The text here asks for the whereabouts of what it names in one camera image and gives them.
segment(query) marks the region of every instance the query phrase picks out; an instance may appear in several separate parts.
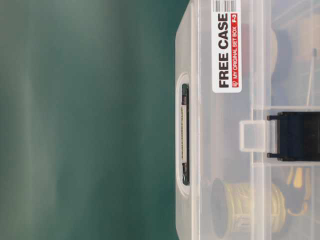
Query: black latch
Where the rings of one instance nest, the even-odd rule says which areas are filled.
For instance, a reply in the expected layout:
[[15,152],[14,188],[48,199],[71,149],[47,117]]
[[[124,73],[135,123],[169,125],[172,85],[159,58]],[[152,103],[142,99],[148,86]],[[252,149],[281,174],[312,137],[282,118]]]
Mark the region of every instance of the black latch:
[[277,121],[277,153],[280,161],[320,161],[320,112],[280,112],[268,116]]

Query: clear plastic case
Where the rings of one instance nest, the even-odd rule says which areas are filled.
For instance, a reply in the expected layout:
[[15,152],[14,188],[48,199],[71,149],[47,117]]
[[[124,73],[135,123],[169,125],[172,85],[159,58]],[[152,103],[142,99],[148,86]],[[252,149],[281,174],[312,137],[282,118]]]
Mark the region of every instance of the clear plastic case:
[[[239,2],[240,93],[213,92],[213,0],[191,0],[177,31],[177,233],[180,240],[316,240],[320,162],[269,157],[280,137],[279,122],[268,116],[320,112],[320,1]],[[189,86],[189,184],[182,181],[183,84]],[[314,122],[308,134],[319,138]]]

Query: teal background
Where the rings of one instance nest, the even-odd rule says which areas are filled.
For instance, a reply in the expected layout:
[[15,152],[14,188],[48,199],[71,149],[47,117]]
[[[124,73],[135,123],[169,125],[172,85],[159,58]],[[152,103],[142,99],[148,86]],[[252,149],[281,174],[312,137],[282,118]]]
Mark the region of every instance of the teal background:
[[187,0],[0,0],[0,238],[176,240]]

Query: plastic latch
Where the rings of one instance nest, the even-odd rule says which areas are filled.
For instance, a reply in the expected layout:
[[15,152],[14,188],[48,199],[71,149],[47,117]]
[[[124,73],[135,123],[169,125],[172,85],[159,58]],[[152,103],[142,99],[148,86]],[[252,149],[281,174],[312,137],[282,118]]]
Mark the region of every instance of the plastic latch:
[[242,152],[263,153],[266,151],[266,121],[241,121],[239,136]]

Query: label sticker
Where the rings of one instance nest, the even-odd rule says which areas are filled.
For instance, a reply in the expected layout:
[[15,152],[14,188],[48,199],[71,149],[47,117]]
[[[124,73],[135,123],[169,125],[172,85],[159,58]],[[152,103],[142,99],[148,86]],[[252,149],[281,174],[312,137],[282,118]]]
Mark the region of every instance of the label sticker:
[[212,0],[212,90],[242,90],[241,0]]

